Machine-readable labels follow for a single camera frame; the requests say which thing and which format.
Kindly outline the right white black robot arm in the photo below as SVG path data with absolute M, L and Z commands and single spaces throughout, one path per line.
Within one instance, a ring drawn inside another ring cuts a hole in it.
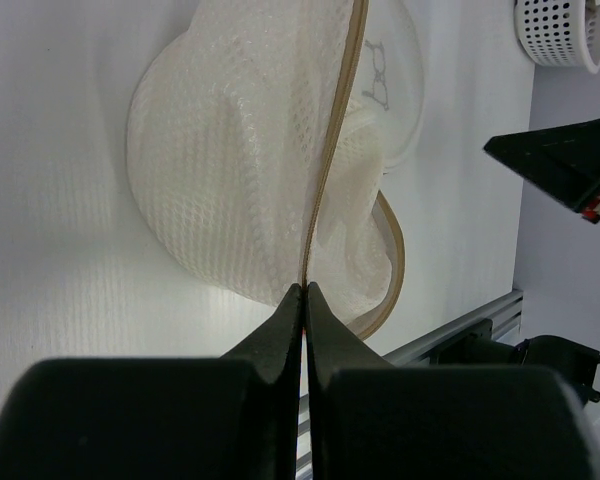
M 494 136 L 484 151 L 585 221 L 600 222 L 600 118 Z M 599 351 L 553 335 L 509 346 L 490 337 L 492 327 L 493 321 L 485 318 L 463 329 L 439 344 L 430 362 L 548 367 L 567 381 L 582 404 L 600 401 L 593 387 Z

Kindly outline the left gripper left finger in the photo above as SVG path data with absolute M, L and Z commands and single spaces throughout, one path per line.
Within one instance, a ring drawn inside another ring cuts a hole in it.
M 0 413 L 0 479 L 291 479 L 303 292 L 218 358 L 56 358 Z

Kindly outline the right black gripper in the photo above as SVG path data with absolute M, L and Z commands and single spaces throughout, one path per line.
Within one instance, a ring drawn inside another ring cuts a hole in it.
M 600 222 L 600 118 L 494 136 L 484 151 L 586 221 Z

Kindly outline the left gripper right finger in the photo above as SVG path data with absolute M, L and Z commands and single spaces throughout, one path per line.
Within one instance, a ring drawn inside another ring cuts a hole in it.
M 544 366 L 398 368 L 305 291 L 317 479 L 600 479 L 574 389 Z

